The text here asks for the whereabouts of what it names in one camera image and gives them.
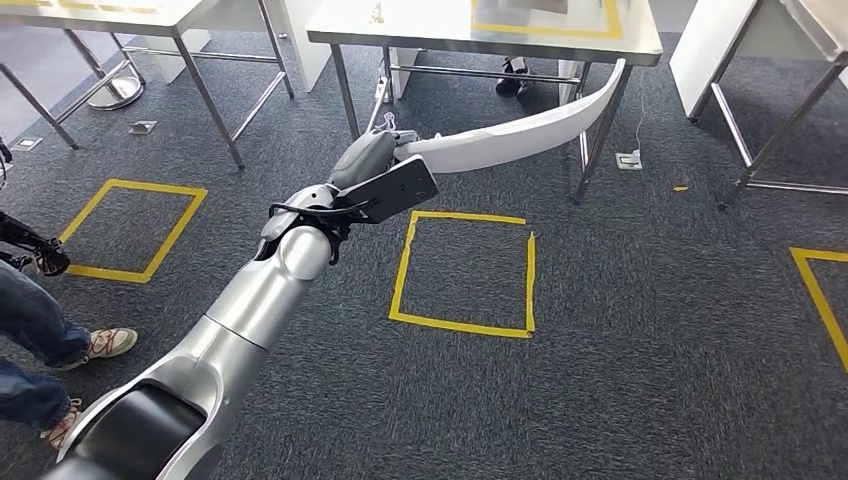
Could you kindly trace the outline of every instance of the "shoe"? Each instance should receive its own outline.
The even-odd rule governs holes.
[[[515,57],[512,60],[506,59],[503,64],[504,73],[517,73],[527,75],[530,69],[524,62],[524,57]],[[516,80],[514,78],[501,78],[495,85],[495,91],[498,95],[504,97],[520,97],[530,90],[530,82],[524,80]]]
[[[127,353],[138,341],[138,333],[129,328],[110,328],[91,332],[91,343],[82,360],[57,370],[68,371],[88,363],[93,358],[112,358]]]
[[[41,438],[47,440],[47,443],[49,443],[50,446],[58,452],[62,449],[62,445],[65,443],[65,436],[71,431],[74,424],[77,423],[77,419],[80,415],[82,415],[82,400],[79,398],[72,398],[71,408],[68,410],[68,413],[65,414],[65,418],[63,418],[50,430],[41,432]]]

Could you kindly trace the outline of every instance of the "metal table leg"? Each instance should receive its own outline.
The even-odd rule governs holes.
[[[615,115],[618,112],[618,106],[621,104],[621,99],[624,97],[624,91],[627,89],[627,82],[630,80],[630,73],[632,71],[632,65],[624,67],[624,72],[621,74],[621,80],[619,80],[618,86],[615,88],[615,92],[613,92],[610,103],[604,109],[603,115],[601,115],[601,125],[598,127],[598,135],[595,137],[595,143],[592,145],[592,151],[589,153],[589,158],[585,162],[583,176],[580,178],[580,185],[577,186],[577,192],[574,194],[575,203],[582,202],[583,197],[586,195],[586,190],[589,189],[589,182],[592,180],[592,176],[595,175],[595,168],[598,166],[598,160],[601,158],[604,143],[606,143],[607,135],[609,134],[610,128],[612,128],[612,122],[615,120]]]
[[[789,132],[789,130],[795,126],[804,116],[809,113],[810,109],[812,109],[816,103],[818,103],[819,99],[821,99],[824,92],[833,85],[842,71],[845,70],[845,66],[842,65],[831,65],[831,67],[827,70],[824,76],[819,80],[816,86],[813,88],[813,91],[804,99],[801,105],[792,112],[792,115],[789,117],[786,122],[784,122],[780,128],[777,129],[774,135],[766,142],[765,146],[757,153],[757,156],[754,157],[754,160],[751,162],[751,166],[745,169],[745,172],[742,174],[742,177],[739,180],[734,182],[733,186],[725,192],[722,196],[721,201],[719,202],[719,208],[724,210],[729,207],[739,194],[742,192],[742,189],[747,187],[748,184],[754,177],[754,174],[757,173],[757,170],[763,166],[763,164],[768,160],[768,157],[774,152],[777,146],[783,141],[783,138]],[[739,127],[736,125],[736,122],[733,121],[732,117],[729,119],[731,121],[730,128],[733,130],[734,128],[738,131]]]
[[[230,132],[227,130],[227,125],[224,123],[224,119],[221,118],[221,114],[218,113],[218,108],[215,107],[215,102],[212,101],[212,96],[209,95],[209,90],[206,88],[206,84],[203,83],[203,77],[200,76],[200,71],[197,69],[197,64],[194,63],[194,58],[192,58],[191,52],[189,52],[182,37],[175,35],[172,39],[174,40],[174,43],[176,43],[177,50],[180,52],[180,55],[183,57],[183,61],[186,64],[186,70],[188,70],[189,74],[191,74],[191,78],[194,80],[195,85],[197,85],[197,90],[200,92],[200,96],[203,97],[203,101],[206,103],[206,107],[212,115],[212,120],[215,122],[215,126],[218,127],[221,137],[223,137],[224,141],[227,142],[233,161],[236,163],[239,170],[244,170],[244,161],[241,159],[241,154],[239,154],[238,148],[236,147],[236,142],[233,140],[233,137],[230,136]]]
[[[347,113],[347,123],[350,126],[350,136],[354,140],[360,137],[359,122],[356,121],[356,109],[353,106],[353,98],[350,96],[350,84],[347,83],[347,70],[344,66],[342,49],[338,44],[331,44],[330,51],[333,53],[333,63],[336,64],[336,75],[339,77],[339,87],[342,89],[342,102]]]
[[[9,79],[15,89],[17,89],[21,93],[21,95],[26,98],[27,102],[29,102],[29,104],[32,105],[32,107],[36,111],[38,111],[41,117],[47,120],[47,123],[49,123],[50,126],[52,126],[54,130],[56,130],[56,133],[58,133],[59,136],[62,137],[62,140],[64,140],[65,143],[67,143],[72,149],[79,150],[77,142],[73,138],[71,138],[68,132],[65,131],[65,128],[62,127],[62,125],[59,124],[59,122],[55,118],[53,118],[53,115],[50,114],[50,111],[47,110],[47,107],[42,105],[41,102],[39,102],[38,99],[36,99],[35,96],[33,96],[33,94],[30,93],[29,90],[27,90],[24,84],[21,83],[20,80],[18,80],[18,77],[16,77],[15,74],[13,74],[12,71],[9,70],[9,68],[3,63],[0,63],[0,72],[2,72],[7,79]]]
[[[591,69],[592,62],[583,63],[583,71],[580,72],[580,83],[577,84],[577,88],[574,90],[574,98],[581,98],[583,96],[583,90],[586,88],[586,81],[589,78],[589,71]]]
[[[133,74],[138,79],[139,83],[141,83],[142,86],[147,85],[147,80],[144,79],[144,76],[141,74],[141,70],[138,69],[138,66],[133,61],[132,57],[130,57],[129,54],[124,51],[124,44],[121,43],[121,41],[118,39],[118,36],[114,33],[110,33],[109,36],[112,37],[112,41],[115,42],[115,45],[118,47],[118,51],[121,52],[121,55],[123,55],[124,58],[128,62],[130,62],[130,69],[133,71]]]
[[[736,39],[733,40],[727,54],[721,59],[721,63],[719,63],[718,68],[710,79],[710,83],[708,85],[718,83],[719,80],[721,80],[721,77],[724,76],[724,72],[727,71],[727,67],[730,66],[730,61],[733,60],[734,56],[736,56],[736,50],[739,49],[739,45],[742,45],[742,40],[745,39],[745,34],[748,33],[748,29],[751,27],[751,23],[753,23],[754,18],[756,18],[757,12],[760,11],[762,4],[763,0],[757,0],[757,3],[754,4],[754,7],[751,9],[751,14],[748,15],[747,19],[745,19],[745,23],[742,24],[739,34],[736,35]],[[698,117],[701,116],[701,113],[704,112],[704,108],[707,106],[707,102],[710,101],[711,93],[712,89],[708,88],[707,91],[701,95],[701,98],[698,99],[698,102],[695,103],[694,108],[692,108],[692,114],[688,118],[693,124],[698,123]]]
[[[94,74],[100,79],[105,77],[106,72],[103,71],[103,67],[97,61],[97,57],[94,56],[94,53],[88,48],[88,45],[85,44],[82,38],[74,33],[73,30],[65,29],[65,34],[80,55],[82,55],[83,59],[85,59],[86,63],[88,63],[88,66],[91,67],[91,70],[94,71]],[[142,85],[139,78],[134,76],[118,77],[112,79],[111,82],[95,93],[89,99],[88,105],[95,110],[117,110],[136,101],[143,92],[144,85]]]
[[[283,81],[286,83],[286,90],[289,92],[289,98],[294,98],[294,89],[291,86],[291,79],[286,70],[286,63],[283,61],[283,53],[280,49],[280,42],[277,39],[277,33],[274,31],[274,26],[271,25],[271,17],[268,15],[268,6],[265,0],[259,0],[259,13],[262,14],[262,21],[265,23],[265,29],[268,30],[268,37],[271,39],[271,47],[274,49],[274,56],[277,57],[277,65],[280,67],[280,72],[285,76]]]
[[[394,86],[392,85],[392,55],[389,47],[383,47],[383,75],[386,77],[386,103],[395,103]]]

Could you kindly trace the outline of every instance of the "carpet floor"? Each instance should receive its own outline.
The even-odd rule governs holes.
[[[268,51],[261,36],[214,39],[219,51]],[[673,51],[678,36],[662,39]],[[345,53],[364,122],[379,50]],[[409,214],[358,227],[270,356],[216,478],[844,478],[848,372],[789,248],[848,251],[848,198],[748,190],[719,212],[715,196],[742,162],[714,102],[699,125],[686,120],[668,58],[634,71],[583,205],[568,200],[579,178],[569,144],[439,175],[440,195],[419,207],[526,225],[422,219],[402,310],[522,328],[533,234],[532,338],[389,320]],[[501,59],[429,51],[419,61],[491,70]],[[531,67],[556,73],[551,61]],[[723,87],[752,150],[825,67],[734,61]],[[594,67],[588,90],[610,70]],[[203,62],[201,71],[230,125],[273,76],[268,66],[227,62]],[[323,181],[349,144],[332,66],[312,93],[296,84],[295,99],[272,97],[239,141],[243,173],[191,79],[151,80],[129,108],[82,109],[69,120],[78,152],[36,124],[27,135],[44,142],[18,156],[0,195],[4,211],[58,235],[110,178],[209,192],[147,284],[36,278],[69,319],[140,332],[126,356],[60,375],[87,403],[173,347],[251,257],[268,205]],[[401,128],[432,136],[543,111],[556,98],[551,85],[519,102],[497,97],[486,79],[418,75],[393,110]],[[762,178],[848,185],[846,112],[848,92],[834,86]],[[614,153],[636,148],[643,116],[645,168],[620,171]],[[127,135],[137,120],[159,125],[147,137]],[[140,271],[186,203],[117,190],[67,250],[89,265]],[[811,266],[848,329],[848,265]],[[8,342],[2,351],[47,372]],[[0,477],[33,478],[51,459],[32,432],[3,424]]]

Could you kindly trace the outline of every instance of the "jeans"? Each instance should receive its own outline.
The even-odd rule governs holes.
[[[56,300],[6,262],[0,261],[0,333],[29,350],[48,367],[81,360],[89,333],[62,315]],[[0,419],[48,430],[70,409],[68,392],[59,380],[30,375],[0,359]]]

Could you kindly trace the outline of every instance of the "metal frame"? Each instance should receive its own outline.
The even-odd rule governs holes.
[[[118,74],[121,73],[121,71],[129,65],[129,60],[121,61],[121,63],[119,63],[115,68],[110,70],[109,73],[105,73],[103,78],[101,78],[97,83],[95,83],[91,88],[89,88],[81,97],[74,101],[74,103],[72,103],[70,106],[68,106],[68,108],[62,111],[62,113],[55,117],[52,113],[50,113],[50,110],[48,110],[47,107],[42,105],[41,102],[39,102],[38,99],[35,98],[32,92],[27,90],[27,88],[18,79],[18,77],[16,77],[15,74],[12,73],[11,70],[9,70],[9,67],[7,67],[5,64],[0,63],[0,72],[3,73],[3,75],[12,83],[12,86],[14,86],[15,89],[17,89],[18,92],[23,95],[27,102],[32,105],[32,107],[42,116],[42,118],[44,118],[44,120],[46,120],[47,123],[49,123],[54,130],[56,130],[56,133],[58,133],[59,136],[62,137],[62,140],[64,140],[65,143],[68,144],[68,146],[70,146],[74,150],[79,150],[79,145],[77,145],[77,142],[70,136],[70,134],[68,134],[64,127],[62,127],[62,123],[68,118],[70,118],[70,116],[73,115],[74,112],[79,110],[79,108],[82,107],[85,102],[88,101],[88,99],[93,97],[94,94],[96,94],[106,84],[111,82],[113,78],[118,76]]]
[[[91,48],[83,41],[83,39],[77,35],[73,30],[64,29],[65,35],[68,37],[68,40],[71,41],[71,44],[74,48],[77,49],[80,56],[85,60],[85,63],[88,64],[91,71],[97,76],[97,78],[103,78],[106,76],[106,72],[103,71],[103,66],[100,64],[100,61],[97,60],[97,56],[94,55],[94,52],[91,51]],[[115,41],[120,50],[120,42],[118,38],[112,34],[112,40]],[[124,59],[129,61],[129,66],[133,76],[129,77],[116,77],[111,81],[106,82],[106,85],[103,86],[102,89],[95,92],[94,96],[88,100],[88,106],[94,110],[118,110],[119,108],[126,107],[131,103],[135,102],[141,97],[141,94],[144,93],[144,85],[146,84],[144,77],[138,73],[138,69],[135,67],[132,59],[124,55]]]
[[[74,139],[68,134],[68,132],[61,126],[62,122],[68,119],[75,111],[77,111],[85,102],[91,99],[101,88],[106,88],[109,93],[118,99],[122,99],[119,102],[116,102],[115,105],[108,106],[106,108],[99,108],[102,110],[114,110],[116,108],[120,108],[122,106],[128,105],[132,101],[134,101],[138,96],[141,95],[141,90],[143,90],[144,85],[147,83],[144,77],[139,72],[138,67],[133,62],[132,58],[129,54],[131,53],[146,53],[150,55],[165,55],[165,56],[174,56],[181,57],[186,64],[186,69],[192,77],[195,85],[197,86],[197,90],[200,92],[200,96],[203,97],[203,101],[206,104],[206,107],[209,109],[209,113],[212,115],[212,120],[215,122],[215,126],[218,128],[219,133],[224,138],[224,141],[227,143],[227,147],[230,150],[230,155],[233,157],[233,161],[239,170],[244,170],[244,161],[241,158],[241,154],[236,147],[236,140],[241,137],[244,130],[247,126],[253,121],[256,117],[256,114],[259,110],[265,105],[268,99],[271,97],[271,94],[276,90],[276,88],[281,84],[285,83],[286,90],[288,92],[289,98],[294,98],[294,89],[292,88],[291,80],[289,79],[288,72],[286,71],[285,61],[283,60],[282,51],[280,47],[280,43],[277,37],[277,32],[274,30],[273,25],[271,24],[271,18],[268,14],[268,7],[265,0],[257,0],[259,3],[259,13],[262,16],[262,21],[265,24],[265,29],[268,32],[268,37],[271,40],[271,46],[274,50],[274,56],[266,57],[266,56],[258,56],[258,55],[242,55],[242,54],[228,54],[228,53],[215,53],[215,52],[190,52],[188,47],[183,42],[182,37],[178,32],[174,31],[171,39],[177,46],[177,51],[170,50],[155,50],[150,48],[142,48],[142,47],[128,47],[124,46],[114,32],[110,33],[112,40],[118,46],[118,49],[123,55],[124,59],[118,64],[117,67],[110,70],[108,73],[103,71],[102,66],[94,57],[94,54],[88,48],[88,46],[82,41],[79,36],[77,36],[73,31],[69,29],[65,29],[66,35],[80,52],[82,57],[86,60],[88,65],[94,71],[95,75],[97,75],[100,80],[94,84],[82,97],[77,99],[70,107],[68,107],[65,111],[63,111],[58,116],[54,117],[50,111],[42,105],[33,95],[32,93],[26,89],[26,87],[18,80],[17,77],[5,66],[0,64],[0,73],[6,76],[12,85],[23,95],[27,101],[35,108],[41,116],[50,123],[51,126],[56,130],[59,136],[70,145],[74,150],[78,150],[79,146],[76,144]],[[241,62],[257,62],[257,63],[271,63],[276,64],[279,68],[279,73],[274,77],[262,95],[259,96],[259,99],[256,101],[256,104],[253,108],[245,116],[244,120],[239,124],[239,126],[233,130],[231,134],[226,124],[224,123],[221,114],[218,112],[218,108],[215,106],[212,97],[209,94],[209,90],[206,88],[206,84],[203,81],[203,78],[200,75],[200,71],[197,69],[197,65],[194,62],[195,58],[200,59],[212,59],[212,60],[231,60],[231,61],[241,61]],[[134,95],[134,98],[127,99],[123,98],[120,92],[112,85],[112,80],[125,68],[130,68],[132,72],[135,74],[136,79],[139,82],[139,91]]]
[[[342,92],[342,102],[344,103],[345,112],[347,113],[348,125],[350,127],[350,135],[354,140],[356,140],[357,138],[359,138],[361,133],[359,130],[359,122],[356,118],[356,109],[353,106],[353,98],[350,93],[350,84],[347,80],[347,70],[345,68],[341,46],[339,44],[330,44],[330,50],[333,54],[333,62],[336,65],[336,75],[339,78],[339,86],[341,87]],[[388,68],[385,68],[384,72],[385,75],[388,77],[388,80],[384,82],[381,79],[381,82],[377,85],[377,92],[375,95],[376,102],[374,105],[374,109],[371,112],[371,117],[368,121],[367,131],[370,131],[374,127],[374,122],[376,121],[377,115],[382,104],[386,101],[388,101],[389,103],[393,101],[392,87],[390,83],[392,71],[429,73],[437,75],[455,75],[464,77],[506,77],[538,82],[564,83],[576,85],[577,87],[575,91],[575,96],[576,98],[581,98],[583,96],[583,90],[586,87],[586,79],[589,76],[589,71],[592,66],[591,62],[585,62],[580,77],[565,78],[553,77],[548,75],[505,74],[480,70],[466,70],[462,68],[390,65],[388,64],[388,61],[389,48],[383,47],[383,62],[384,65],[388,65]],[[607,106],[604,108],[603,113],[601,114],[598,133],[595,137],[595,143],[592,145],[591,150],[589,150],[588,137],[586,132],[580,134],[580,168],[582,170],[582,176],[580,178],[580,184],[577,187],[577,191],[572,197],[574,203],[579,204],[586,196],[586,191],[589,189],[589,183],[591,182],[591,179],[595,174],[595,169],[598,166],[598,161],[601,158],[601,153],[603,151],[604,144],[606,143],[606,139],[609,135],[610,128],[612,127],[615,115],[618,112],[618,106],[621,104],[621,99],[624,97],[624,91],[627,89],[627,83],[630,79],[630,73],[632,71],[632,65],[628,64],[624,67],[624,72],[621,75],[621,80],[619,81],[615,92],[613,92],[613,97],[610,100],[609,104],[607,104]]]
[[[745,19],[745,23],[742,24],[742,28],[739,30],[739,34],[733,40],[733,43],[730,46],[727,54],[722,58],[721,63],[719,63],[718,68],[710,79],[710,89],[704,92],[701,98],[698,99],[698,102],[695,104],[695,107],[692,109],[692,114],[689,116],[689,121],[693,124],[698,123],[698,117],[703,113],[704,108],[707,105],[707,102],[710,100],[710,94],[715,97],[716,102],[718,103],[719,109],[721,110],[722,115],[724,116],[724,120],[727,122],[727,126],[730,128],[730,133],[733,135],[733,141],[736,143],[736,148],[739,150],[739,154],[742,157],[742,162],[745,164],[745,171],[742,173],[742,176],[736,180],[733,185],[726,191],[719,199],[719,209],[724,210],[728,208],[733,202],[739,197],[742,193],[742,189],[745,187],[756,187],[756,188],[767,188],[774,190],[786,190],[786,191],[797,191],[797,192],[812,192],[812,193],[830,193],[837,195],[848,195],[848,188],[846,187],[836,187],[836,186],[828,186],[828,185],[811,185],[804,183],[793,183],[793,182],[774,182],[774,181],[754,181],[754,175],[757,171],[765,164],[766,160],[768,160],[769,156],[774,153],[774,150],[789,132],[789,130],[794,127],[807,113],[810,109],[815,106],[815,104],[819,101],[821,96],[827,89],[839,78],[839,75],[845,70],[846,66],[848,66],[848,55],[843,54],[841,57],[837,58],[828,71],[824,74],[824,76],[819,80],[813,90],[807,95],[803,102],[795,109],[792,115],[787,119],[780,127],[777,129],[771,138],[766,142],[763,148],[756,154],[756,156],[751,155],[751,151],[748,148],[747,142],[745,142],[745,137],[742,134],[739,125],[736,123],[736,118],[733,115],[733,111],[730,109],[730,104],[727,101],[727,98],[724,96],[724,92],[719,85],[719,81],[724,76],[727,68],[730,66],[730,62],[733,61],[733,58],[736,56],[736,51],[739,49],[739,46],[745,39],[745,35],[751,27],[751,24],[754,22],[754,19],[757,17],[760,8],[763,5],[762,0],[758,0],[753,8],[751,9],[751,13]]]
[[[812,193],[830,193],[837,195],[848,195],[848,188],[846,187],[835,187],[829,185],[810,185],[803,183],[792,183],[792,182],[773,182],[773,181],[754,181],[754,175],[757,171],[762,168],[765,162],[769,159],[774,150],[780,145],[780,142],[783,141],[786,134],[789,130],[792,129],[798,122],[800,122],[809,111],[818,103],[819,99],[821,99],[824,92],[833,85],[839,79],[839,75],[845,70],[846,64],[848,64],[848,55],[843,55],[842,59],[837,59],[837,61],[830,66],[830,68],[825,72],[824,76],[818,81],[813,90],[807,95],[803,102],[792,112],[792,115],[783,122],[777,131],[769,138],[766,144],[762,149],[757,153],[755,157],[752,158],[751,152],[748,150],[748,145],[745,143],[745,139],[742,136],[742,132],[739,129],[739,125],[736,123],[736,118],[733,116],[733,112],[730,110],[730,105],[727,103],[727,99],[724,97],[724,92],[722,92],[721,87],[718,83],[713,83],[711,85],[713,94],[716,96],[718,100],[719,108],[721,109],[721,113],[724,115],[724,119],[730,127],[730,131],[733,134],[733,138],[736,142],[736,147],[739,150],[739,153],[742,155],[742,161],[745,163],[745,171],[742,173],[742,176],[736,180],[733,185],[722,195],[719,200],[719,208],[724,210],[739,197],[742,193],[742,189],[745,187],[756,187],[756,188],[768,188],[775,190],[791,190],[798,192],[812,192]]]
[[[268,6],[265,3],[265,0],[257,0],[259,3],[259,13],[262,16],[262,22],[265,24],[265,29],[268,32],[268,38],[271,41],[271,47],[274,50],[273,57],[266,57],[260,55],[244,55],[244,54],[233,54],[233,53],[217,53],[217,52],[191,52],[186,46],[180,35],[174,35],[171,39],[177,45],[177,51],[169,51],[169,50],[156,50],[151,48],[143,48],[143,47],[125,47],[121,45],[121,51],[125,56],[128,56],[129,53],[145,53],[149,55],[164,55],[164,56],[172,56],[172,57],[182,57],[183,61],[186,64],[186,70],[188,70],[191,75],[192,80],[197,86],[197,90],[200,92],[200,96],[203,98],[203,102],[206,104],[206,108],[209,109],[209,113],[212,115],[212,120],[215,122],[215,127],[218,129],[218,132],[221,134],[221,137],[227,143],[227,148],[230,150],[230,155],[233,157],[233,161],[239,170],[244,170],[244,160],[241,157],[241,153],[238,151],[238,147],[236,147],[236,141],[241,137],[242,133],[244,133],[245,129],[248,125],[256,118],[256,114],[259,113],[259,110],[265,105],[271,95],[274,93],[274,90],[280,85],[280,83],[285,83],[286,91],[289,94],[289,98],[294,98],[294,89],[292,88],[291,80],[289,79],[288,71],[286,70],[286,64],[283,60],[282,50],[280,48],[279,37],[277,36],[276,30],[274,30],[274,26],[271,23],[271,17],[268,14]],[[195,59],[208,59],[208,60],[229,60],[236,62],[253,62],[253,63],[271,63],[276,64],[279,68],[279,72],[268,84],[265,88],[265,91],[262,92],[262,95],[259,96],[259,99],[253,105],[253,108],[247,112],[244,120],[239,124],[239,126],[230,133],[230,130],[227,128],[227,124],[224,122],[224,119],[221,117],[221,114],[218,112],[218,107],[215,106],[215,102],[212,100],[212,96],[209,94],[209,89],[206,88],[206,83],[203,81],[203,77],[200,75],[200,71],[197,68],[197,64],[195,63]]]
[[[751,13],[748,14],[748,18],[745,19],[745,23],[743,23],[742,28],[739,29],[739,34],[730,45],[727,55],[725,55],[725,57],[721,60],[721,63],[719,63],[715,73],[713,73],[713,76],[710,79],[710,85],[718,83],[718,81],[721,80],[721,77],[724,76],[724,73],[727,71],[727,67],[730,66],[731,60],[733,60],[733,57],[736,56],[736,51],[739,50],[739,46],[742,45],[742,41],[745,39],[745,35],[751,28],[751,24],[754,23],[754,18],[757,17],[757,13],[760,11],[760,7],[762,5],[762,0],[757,0],[757,2],[754,3],[754,6],[751,8]],[[709,102],[709,100],[710,90],[707,90],[703,95],[701,95],[701,98],[698,99],[697,103],[695,103],[695,107],[692,108],[692,115],[688,117],[692,124],[698,123],[698,117],[700,117],[701,113],[704,112],[704,107],[707,106],[707,102]]]

